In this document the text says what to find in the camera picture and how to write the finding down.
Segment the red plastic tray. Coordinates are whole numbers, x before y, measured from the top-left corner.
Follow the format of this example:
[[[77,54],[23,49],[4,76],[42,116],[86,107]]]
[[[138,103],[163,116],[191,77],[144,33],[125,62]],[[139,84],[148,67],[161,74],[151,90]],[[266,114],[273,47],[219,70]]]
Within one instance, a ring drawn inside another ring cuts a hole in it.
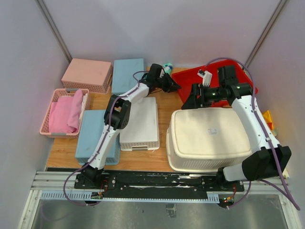
[[[227,66],[227,65],[234,65],[236,71],[236,77],[239,80],[239,83],[248,83],[253,86],[252,81],[246,75],[246,73],[242,70],[240,65],[232,60],[222,60],[218,62],[214,62],[208,65],[206,68],[213,76],[211,79],[210,87],[216,88],[219,86],[218,74],[217,70],[220,67]],[[178,90],[178,95],[181,101],[184,103],[190,95],[192,85],[195,83],[202,83],[203,79],[198,75],[199,70],[204,68],[203,66],[188,69],[182,72],[173,73],[172,78],[173,80],[181,86],[181,89]]]

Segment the large white laundry basket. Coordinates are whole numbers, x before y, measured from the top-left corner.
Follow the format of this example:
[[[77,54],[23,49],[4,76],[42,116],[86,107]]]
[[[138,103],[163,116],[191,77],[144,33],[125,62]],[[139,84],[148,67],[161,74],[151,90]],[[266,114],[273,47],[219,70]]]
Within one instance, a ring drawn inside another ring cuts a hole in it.
[[[170,167],[177,172],[214,172],[251,155],[246,131],[232,108],[176,110],[166,133]]]

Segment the light blue upturned basket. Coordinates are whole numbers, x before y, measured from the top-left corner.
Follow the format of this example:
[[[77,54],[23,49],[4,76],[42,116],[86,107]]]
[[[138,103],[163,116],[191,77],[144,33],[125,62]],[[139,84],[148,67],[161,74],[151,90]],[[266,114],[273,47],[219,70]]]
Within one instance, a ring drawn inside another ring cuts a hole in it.
[[[121,95],[132,89],[137,84],[133,74],[144,70],[145,64],[143,58],[115,60],[112,77],[112,94]]]

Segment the small white perforated basket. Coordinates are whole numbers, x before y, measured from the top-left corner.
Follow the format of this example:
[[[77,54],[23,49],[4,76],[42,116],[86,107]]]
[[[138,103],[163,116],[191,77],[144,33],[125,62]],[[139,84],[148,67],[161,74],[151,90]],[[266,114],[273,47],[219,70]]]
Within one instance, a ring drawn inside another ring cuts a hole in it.
[[[160,147],[158,108],[155,97],[133,103],[127,126],[120,132],[122,151],[157,150]]]

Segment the pink perforated basket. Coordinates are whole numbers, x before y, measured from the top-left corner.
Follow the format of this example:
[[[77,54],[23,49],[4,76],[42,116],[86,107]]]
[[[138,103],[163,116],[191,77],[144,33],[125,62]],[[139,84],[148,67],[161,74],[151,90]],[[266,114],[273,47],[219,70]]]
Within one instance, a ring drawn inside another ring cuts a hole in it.
[[[111,62],[73,58],[61,81],[65,88],[83,88],[107,94],[112,82]]]

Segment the blue perforated basket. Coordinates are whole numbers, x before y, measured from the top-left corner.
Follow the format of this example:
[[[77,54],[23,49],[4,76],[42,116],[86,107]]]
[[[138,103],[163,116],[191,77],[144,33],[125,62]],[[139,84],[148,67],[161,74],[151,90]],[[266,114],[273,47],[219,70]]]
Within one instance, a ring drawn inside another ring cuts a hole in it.
[[[83,166],[92,156],[104,128],[104,110],[86,110],[83,115],[80,134],[78,138],[75,158]],[[120,161],[120,138],[114,141],[105,164],[117,165]]]

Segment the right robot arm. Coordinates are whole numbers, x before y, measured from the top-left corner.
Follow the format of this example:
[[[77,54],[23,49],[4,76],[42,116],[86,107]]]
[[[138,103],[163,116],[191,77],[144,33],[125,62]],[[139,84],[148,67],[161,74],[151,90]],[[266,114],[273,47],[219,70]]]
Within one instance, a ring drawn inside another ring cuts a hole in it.
[[[216,186],[226,191],[233,181],[256,181],[280,177],[284,182],[283,171],[292,155],[288,146],[282,146],[274,137],[257,105],[255,89],[249,83],[240,83],[235,66],[218,68],[219,86],[211,88],[212,74],[200,69],[197,73],[201,84],[194,83],[182,109],[209,107],[213,102],[226,100],[238,115],[248,136],[251,155],[241,163],[219,169],[221,176],[216,178]]]

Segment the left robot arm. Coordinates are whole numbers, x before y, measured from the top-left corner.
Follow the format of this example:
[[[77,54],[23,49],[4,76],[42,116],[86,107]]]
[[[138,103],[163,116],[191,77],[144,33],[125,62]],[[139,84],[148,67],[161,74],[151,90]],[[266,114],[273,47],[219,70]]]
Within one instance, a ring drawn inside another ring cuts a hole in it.
[[[181,86],[159,64],[152,64],[149,71],[138,71],[133,74],[136,85],[121,95],[112,95],[105,114],[104,128],[98,144],[80,169],[76,170],[74,187],[76,189],[98,189],[104,183],[104,171],[107,155],[118,134],[130,119],[131,107],[140,99],[150,95],[156,89],[165,93],[176,92]]]

